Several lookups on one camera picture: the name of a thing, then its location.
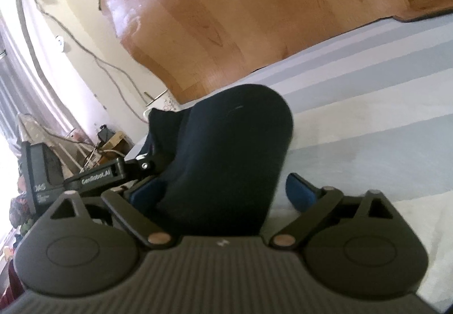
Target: white curtain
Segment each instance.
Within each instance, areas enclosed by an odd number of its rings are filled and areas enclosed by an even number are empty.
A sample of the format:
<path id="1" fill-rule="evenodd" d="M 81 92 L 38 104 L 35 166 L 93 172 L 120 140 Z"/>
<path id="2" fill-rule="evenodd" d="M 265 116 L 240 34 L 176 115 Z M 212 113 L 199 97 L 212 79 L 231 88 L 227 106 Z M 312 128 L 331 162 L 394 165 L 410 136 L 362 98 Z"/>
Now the white curtain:
<path id="1" fill-rule="evenodd" d="M 0 0 L 0 52 L 6 50 L 0 60 L 0 130 L 17 156 L 18 113 L 32 114 L 61 135 L 81 129 L 46 77 L 55 47 L 42 39 L 38 14 L 33 0 Z"/>

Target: ribbed gray panel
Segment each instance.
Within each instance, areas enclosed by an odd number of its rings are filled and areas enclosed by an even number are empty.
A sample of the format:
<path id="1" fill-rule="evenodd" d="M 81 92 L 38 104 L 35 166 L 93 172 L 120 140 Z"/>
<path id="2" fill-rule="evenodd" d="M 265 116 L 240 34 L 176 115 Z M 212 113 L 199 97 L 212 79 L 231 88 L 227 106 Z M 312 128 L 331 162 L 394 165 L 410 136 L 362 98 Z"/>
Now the ribbed gray panel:
<path id="1" fill-rule="evenodd" d="M 267 248 L 259 237 L 225 240 L 186 237 L 174 249 L 148 253 L 109 291 L 72 300 L 27 292 L 5 313 L 435 313 L 414 295 L 387 302 L 343 297 L 314 281 L 294 253 Z"/>

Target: wall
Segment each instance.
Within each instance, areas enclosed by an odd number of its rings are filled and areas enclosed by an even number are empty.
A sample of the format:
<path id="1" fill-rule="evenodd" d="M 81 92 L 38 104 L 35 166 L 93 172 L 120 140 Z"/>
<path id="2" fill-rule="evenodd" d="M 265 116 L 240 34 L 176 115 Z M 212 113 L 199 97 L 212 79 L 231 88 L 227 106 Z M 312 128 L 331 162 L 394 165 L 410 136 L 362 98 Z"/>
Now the wall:
<path id="1" fill-rule="evenodd" d="M 126 70 L 142 92 L 157 96 L 165 90 L 162 82 L 149 70 L 137 64 L 116 40 L 113 30 L 97 10 L 97 0 L 40 0 L 42 7 L 55 15 L 85 45 L 102 59 Z M 138 141 L 147 132 L 147 124 L 139 121 L 126 107 L 114 84 L 96 65 L 94 59 L 77 47 L 62 29 L 46 19 L 53 35 L 62 35 L 66 41 L 65 54 L 78 75 L 103 105 L 117 128 L 124 130 L 133 141 Z M 124 97 L 135 112 L 141 114 L 145 103 L 134 91 L 126 77 L 109 69 L 119 83 Z"/>

